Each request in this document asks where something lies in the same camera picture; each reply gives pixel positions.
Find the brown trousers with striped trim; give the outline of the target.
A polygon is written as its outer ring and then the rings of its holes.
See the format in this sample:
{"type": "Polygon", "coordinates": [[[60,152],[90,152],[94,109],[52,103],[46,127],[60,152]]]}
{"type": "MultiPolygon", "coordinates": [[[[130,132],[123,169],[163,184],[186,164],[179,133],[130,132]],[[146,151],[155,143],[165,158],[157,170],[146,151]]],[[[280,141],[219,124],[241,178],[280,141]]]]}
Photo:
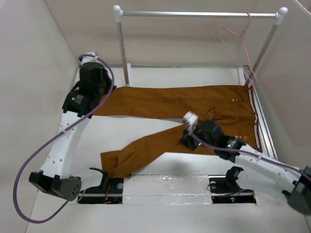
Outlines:
{"type": "MultiPolygon", "coordinates": [[[[261,147],[253,88],[242,85],[120,87],[96,115],[181,119],[187,112],[197,114],[200,121],[215,121],[225,134],[236,136],[255,149],[261,147]]],[[[110,178],[129,178],[166,152],[189,153],[179,142],[183,130],[184,126],[180,125],[142,137],[121,150],[103,152],[102,168],[110,178]]]]}

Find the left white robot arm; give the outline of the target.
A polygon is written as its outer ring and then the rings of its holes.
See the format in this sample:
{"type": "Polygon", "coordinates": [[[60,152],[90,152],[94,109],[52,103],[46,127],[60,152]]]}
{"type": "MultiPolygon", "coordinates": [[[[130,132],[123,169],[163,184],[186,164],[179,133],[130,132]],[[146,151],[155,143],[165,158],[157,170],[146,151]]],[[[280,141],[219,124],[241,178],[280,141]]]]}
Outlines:
{"type": "Polygon", "coordinates": [[[59,128],[62,135],[52,145],[40,170],[29,176],[29,182],[41,192],[67,201],[75,200],[82,189],[81,178],[70,174],[81,134],[102,96],[114,89],[107,70],[99,62],[83,63],[79,76],[80,80],[67,94],[62,106],[59,128]]]}

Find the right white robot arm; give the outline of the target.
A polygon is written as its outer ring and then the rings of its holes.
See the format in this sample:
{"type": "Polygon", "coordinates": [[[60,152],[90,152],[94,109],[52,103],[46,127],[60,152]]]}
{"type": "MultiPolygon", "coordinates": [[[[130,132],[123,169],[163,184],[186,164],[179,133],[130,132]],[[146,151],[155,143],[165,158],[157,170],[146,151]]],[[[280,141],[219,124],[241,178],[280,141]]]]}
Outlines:
{"type": "Polygon", "coordinates": [[[234,166],[226,172],[225,186],[235,193],[243,189],[259,191],[287,202],[295,211],[311,214],[311,168],[290,166],[259,152],[249,144],[223,133],[213,120],[199,121],[188,112],[180,143],[191,151],[212,149],[234,166]]]}

